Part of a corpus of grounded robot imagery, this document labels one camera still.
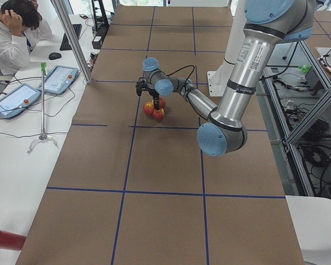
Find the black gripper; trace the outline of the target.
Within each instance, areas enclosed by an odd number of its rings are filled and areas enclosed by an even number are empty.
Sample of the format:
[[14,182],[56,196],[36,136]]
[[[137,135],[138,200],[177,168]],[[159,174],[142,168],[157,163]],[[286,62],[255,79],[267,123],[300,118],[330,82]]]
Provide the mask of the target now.
[[[143,92],[148,92],[149,95],[153,96],[154,89],[149,83],[147,83],[145,78],[139,78],[136,83],[136,94],[142,96]],[[155,110],[159,110],[159,95],[153,96],[153,106]]]

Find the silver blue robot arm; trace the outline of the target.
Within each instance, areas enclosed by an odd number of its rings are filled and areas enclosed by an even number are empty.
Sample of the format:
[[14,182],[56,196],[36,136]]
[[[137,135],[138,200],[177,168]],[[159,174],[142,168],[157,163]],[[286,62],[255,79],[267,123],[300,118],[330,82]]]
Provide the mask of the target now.
[[166,75],[153,57],[143,61],[143,77],[137,82],[136,93],[140,96],[147,91],[161,97],[179,93],[207,121],[197,131],[204,153],[222,156],[239,150],[247,141],[241,118],[275,46],[309,38],[314,11],[314,1],[246,1],[245,39],[219,105],[188,78]]

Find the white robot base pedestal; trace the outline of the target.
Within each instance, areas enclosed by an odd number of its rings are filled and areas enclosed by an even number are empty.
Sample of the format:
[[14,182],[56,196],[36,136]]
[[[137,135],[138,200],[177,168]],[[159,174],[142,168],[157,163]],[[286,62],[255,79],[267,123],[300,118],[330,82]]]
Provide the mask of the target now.
[[245,0],[239,0],[222,65],[216,71],[207,72],[209,94],[211,97],[221,97],[223,95],[227,81],[232,74],[239,52],[241,51],[245,39],[243,32],[243,27],[246,23],[244,6]]

